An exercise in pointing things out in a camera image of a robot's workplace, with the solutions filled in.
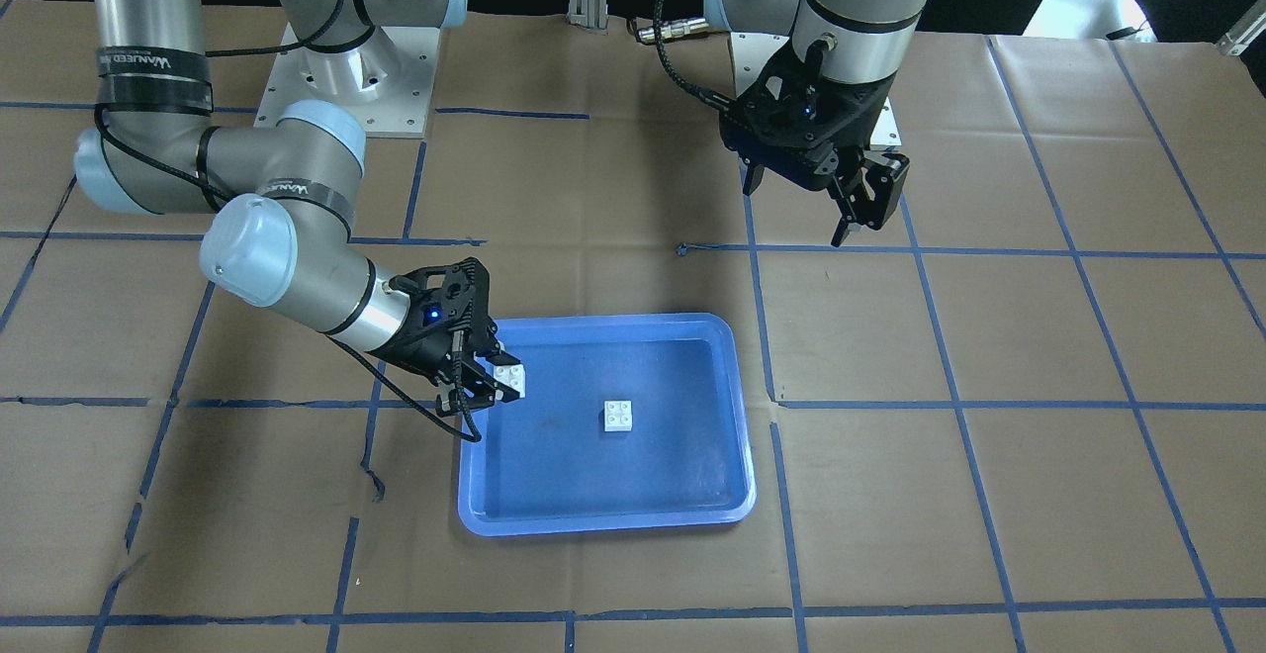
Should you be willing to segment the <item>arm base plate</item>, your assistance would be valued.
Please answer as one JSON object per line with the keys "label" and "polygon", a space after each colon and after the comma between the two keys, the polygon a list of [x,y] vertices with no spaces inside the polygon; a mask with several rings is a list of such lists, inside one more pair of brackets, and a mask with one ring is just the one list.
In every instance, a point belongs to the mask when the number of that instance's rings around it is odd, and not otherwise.
{"label": "arm base plate", "polygon": [[320,99],[354,116],[368,138],[423,140],[442,37],[438,28],[385,27],[343,53],[280,53],[254,127],[275,127],[291,104]]}
{"label": "arm base plate", "polygon": [[791,40],[768,57],[720,116],[727,147],[768,146],[806,149],[825,142],[872,148],[894,73],[872,82],[841,82],[796,54]]}

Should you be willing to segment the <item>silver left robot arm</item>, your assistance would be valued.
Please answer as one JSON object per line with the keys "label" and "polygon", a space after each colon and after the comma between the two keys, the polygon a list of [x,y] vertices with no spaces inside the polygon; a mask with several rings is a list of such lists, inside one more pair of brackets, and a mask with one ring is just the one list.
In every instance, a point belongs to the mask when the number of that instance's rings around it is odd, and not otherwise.
{"label": "silver left robot arm", "polygon": [[717,103],[722,140],[741,156],[746,196],[766,172],[827,194],[841,211],[832,244],[890,220],[909,158],[887,134],[887,100],[925,3],[705,0],[722,30],[781,39],[736,84],[736,97]]}

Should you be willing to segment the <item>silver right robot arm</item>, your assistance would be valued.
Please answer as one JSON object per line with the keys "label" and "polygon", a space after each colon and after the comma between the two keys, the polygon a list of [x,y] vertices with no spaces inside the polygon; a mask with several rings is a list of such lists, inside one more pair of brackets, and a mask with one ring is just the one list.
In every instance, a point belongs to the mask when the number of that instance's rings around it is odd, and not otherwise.
{"label": "silver right robot arm", "polygon": [[257,309],[325,334],[438,390],[423,414],[510,404],[525,375],[503,351],[479,259],[395,275],[351,244],[366,132],[322,89],[262,129],[213,125],[203,0],[95,0],[101,44],[94,125],[75,152],[80,189],[104,210],[208,213],[199,264]]}

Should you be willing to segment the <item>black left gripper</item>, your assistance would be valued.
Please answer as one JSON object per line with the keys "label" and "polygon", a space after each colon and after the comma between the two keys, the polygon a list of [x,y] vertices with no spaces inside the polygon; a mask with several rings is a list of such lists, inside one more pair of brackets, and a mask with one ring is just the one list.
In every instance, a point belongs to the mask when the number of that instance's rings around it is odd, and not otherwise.
{"label": "black left gripper", "polygon": [[791,42],[774,53],[755,84],[720,116],[722,140],[742,158],[742,194],[752,196],[771,170],[805,190],[830,190],[841,220],[830,246],[855,229],[879,232],[896,211],[910,158],[872,151],[893,77],[841,82],[827,76],[836,46],[812,40],[804,53]]}

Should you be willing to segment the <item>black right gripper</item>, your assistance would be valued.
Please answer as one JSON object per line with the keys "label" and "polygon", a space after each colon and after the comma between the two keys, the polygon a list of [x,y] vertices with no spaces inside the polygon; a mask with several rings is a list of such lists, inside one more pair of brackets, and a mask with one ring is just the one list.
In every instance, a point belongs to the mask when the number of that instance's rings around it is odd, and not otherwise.
{"label": "black right gripper", "polygon": [[443,416],[503,404],[495,400],[495,370],[520,364],[498,340],[489,314],[490,282],[487,268],[475,257],[387,280],[392,294],[406,296],[406,318],[379,347],[379,357],[439,381],[436,407]]}

